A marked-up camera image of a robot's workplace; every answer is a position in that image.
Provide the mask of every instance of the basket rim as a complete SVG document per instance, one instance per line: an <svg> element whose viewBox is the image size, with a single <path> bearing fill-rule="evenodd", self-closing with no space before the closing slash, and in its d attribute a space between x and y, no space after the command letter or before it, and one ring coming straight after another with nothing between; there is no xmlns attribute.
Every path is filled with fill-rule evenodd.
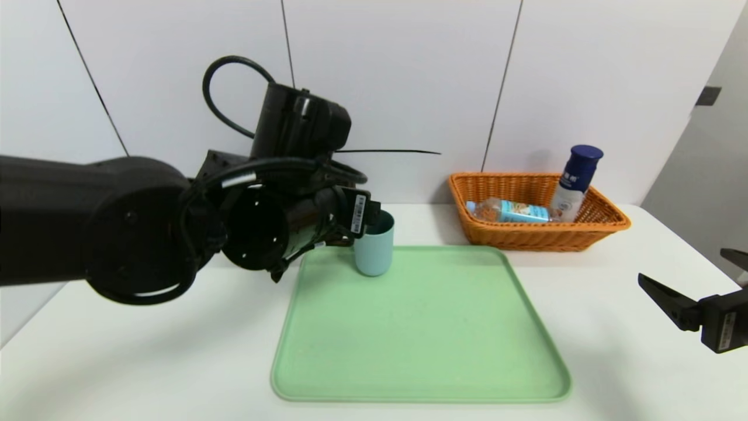
<svg viewBox="0 0 748 421"><path fill-rule="evenodd" d="M458 172L450 175L450 190L452 190L453 199L455 199L460 219L471 225L490 228L493 231L517 231L522 228L524 231L593 231L593 232L618 232L631 227L631 220L621 212L618 207L612 203L605 195L600 193L594 186L589 186L588 193L597 195L607 206L611 207L616 215L620 217L617 222L555 222L552 224L533 224L519 222L487 222L477 219L473 214L468 212L465 207L465 198L462 192L455 185L455 180L459 178L495 178L495 177L514 177L514 178L556 178L560 177L559 172Z"/></svg>

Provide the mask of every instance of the barcode label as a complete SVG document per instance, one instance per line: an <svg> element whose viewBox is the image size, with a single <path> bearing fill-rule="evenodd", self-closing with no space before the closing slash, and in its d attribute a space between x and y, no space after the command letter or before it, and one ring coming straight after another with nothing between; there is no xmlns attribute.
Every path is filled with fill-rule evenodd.
<svg viewBox="0 0 748 421"><path fill-rule="evenodd" d="M366 196L356 195L356 205L353 208L353 220L351 221L351 232L355 234L361 233L361 222L364 221L364 208L366 204Z"/></svg>
<svg viewBox="0 0 748 421"><path fill-rule="evenodd" d="M735 328L735 318L738 314L735 312L725 315L725 322L722 325L722 335L720 336L720 347L718 351L724 351L730 348L732 342L732 331Z"/></svg>

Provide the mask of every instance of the green tray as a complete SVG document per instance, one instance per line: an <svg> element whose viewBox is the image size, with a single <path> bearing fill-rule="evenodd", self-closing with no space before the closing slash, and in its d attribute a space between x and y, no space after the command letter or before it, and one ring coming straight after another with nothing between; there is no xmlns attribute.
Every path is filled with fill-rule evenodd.
<svg viewBox="0 0 748 421"><path fill-rule="evenodd" d="M396 247L379 277L350 249L301 264L272 369L283 399L555 402L571 378L504 254Z"/></svg>

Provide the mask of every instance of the tray rim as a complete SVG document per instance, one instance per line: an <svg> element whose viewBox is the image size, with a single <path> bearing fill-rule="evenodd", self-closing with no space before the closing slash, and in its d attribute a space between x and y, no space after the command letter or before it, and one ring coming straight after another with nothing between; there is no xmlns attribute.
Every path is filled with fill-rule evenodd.
<svg viewBox="0 0 748 421"><path fill-rule="evenodd" d="M519 295L522 298L522 301L524 302L525 306L528 309L528 312L530 314L530 317L535 322L536 326L539 329L539 332L546 342L546 345L548 347L548 350L551 352L552 357L554 360L556 360L557 366L560 369L560 377L562 378L563 386L561 393L559 393L557 396L553 396L550 398L519 398L519 399L466 399L466 398L367 398L367 397L309 397L309 396L294 396L289 395L281 390L281 386L278 384L278 380L276 378L276 372L278 367L278 360L281 355L281 349L284 344L285 339L285 332L286 328L288 327L294 313L294 303L296 302L296 298L298 296L298 282L301 278L301 275L304 273L304 269L306 266L307 261L307 255L311 253L341 253L341 252L351 252L353 253L352 249L348 248L322 248L322 249L315 249L312 250L310 253L307 253L307 255L304 256L304 258L301 261L301 266L298 270L298 275L294 280L294 286L293 286L293 293L291 295L291 300L288 304L288 310L286 311L286 317L283 320L283 326L280 329L280 335L278 337L278 344L275 348L275 354L273 356L273 364L270 369L270 384L273 389L273 392L281 399L284 399L289 402L336 402L336 403L414 403L414 404L544 404L544 403L553 403L553 402L561 402L564 399L568 398L569 395L571 395L571 389L573 387L573 381L571 379L571 372L568 370L568 367L566 366L566 363L564 362L561 353L558 350L558 347L556 346L556 343L553 341L553 337L548 332L548 329L546 329L545 324L543 323L543 320L540 318L540 315L535 310L535 306L533 306L533 302L530 301L530 297L527 295L527 292L522 287L521 282L519 281L519 278L517 277L517 274L514 271L514 267L509 263L509 259L506 257L506 255L501 252L499 249L496 249L494 247L490 246L451 246L451 245L445 245L445 246L395 246L395 251L400 249L460 249L467 251L468 249L481 249L481 251L484 252L490 252L492 254L495 254L503 263L503 266L507 269L507 272L512 277L512 283L514 284L515 288L517 288L517 291Z"/></svg>

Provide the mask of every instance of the white wall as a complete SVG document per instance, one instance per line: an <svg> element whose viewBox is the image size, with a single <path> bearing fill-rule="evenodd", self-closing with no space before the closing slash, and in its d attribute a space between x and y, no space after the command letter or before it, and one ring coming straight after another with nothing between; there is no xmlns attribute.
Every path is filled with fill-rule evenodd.
<svg viewBox="0 0 748 421"><path fill-rule="evenodd" d="M123 155L54 1L3 0L0 154L89 163ZM0 291L0 346L61 284Z"/></svg>
<svg viewBox="0 0 748 421"><path fill-rule="evenodd" d="M61 2L128 152L189 177L208 149L249 155L252 145L205 105L209 64L244 55L292 84L280 0ZM211 92L226 116L254 131L266 86L254 70L231 64L216 72Z"/></svg>
<svg viewBox="0 0 748 421"><path fill-rule="evenodd" d="M446 179L480 171L520 0L286 0L298 87L348 109L339 154L383 202L451 202Z"/></svg>
<svg viewBox="0 0 748 421"><path fill-rule="evenodd" d="M643 207L737 279L720 248L748 251L748 7L709 84L717 103L693 110Z"/></svg>
<svg viewBox="0 0 748 421"><path fill-rule="evenodd" d="M560 172L572 145L596 145L594 185L640 203L743 4L525 1L485 170Z"/></svg>

